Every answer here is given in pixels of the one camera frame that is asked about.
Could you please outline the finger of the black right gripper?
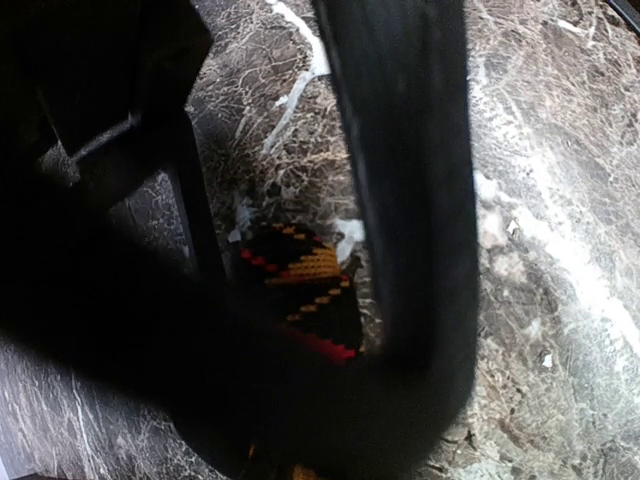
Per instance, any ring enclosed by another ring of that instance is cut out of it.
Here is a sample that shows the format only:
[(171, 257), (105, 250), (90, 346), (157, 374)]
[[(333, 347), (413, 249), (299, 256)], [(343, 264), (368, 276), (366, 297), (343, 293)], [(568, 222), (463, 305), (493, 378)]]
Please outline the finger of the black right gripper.
[[(230, 296), (184, 103), (212, 45), (187, 1), (1, 5), (1, 334), (193, 425), (262, 419), (267, 335)], [(179, 171), (188, 271), (110, 210)]]

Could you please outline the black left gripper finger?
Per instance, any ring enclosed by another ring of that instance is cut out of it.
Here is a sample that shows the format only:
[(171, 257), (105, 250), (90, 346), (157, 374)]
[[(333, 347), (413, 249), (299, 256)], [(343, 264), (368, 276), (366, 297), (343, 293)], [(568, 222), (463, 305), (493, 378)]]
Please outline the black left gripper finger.
[(409, 474), (473, 389), (479, 267), (467, 41), (460, 1), (314, 5), (349, 148), (380, 351), (333, 365), (242, 303), (213, 349), (214, 394), (176, 410), (195, 451), (230, 472), (268, 462), (332, 479)]

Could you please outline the black argyle orange red sock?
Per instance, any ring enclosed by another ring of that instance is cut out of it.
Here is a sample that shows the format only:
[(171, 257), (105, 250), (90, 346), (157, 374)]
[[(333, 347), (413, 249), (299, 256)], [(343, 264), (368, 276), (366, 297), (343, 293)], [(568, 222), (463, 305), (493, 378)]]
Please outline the black argyle orange red sock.
[(234, 251), (234, 283), (265, 294), (274, 324), (339, 367), (364, 355), (353, 278), (336, 249), (300, 223), (263, 223)]

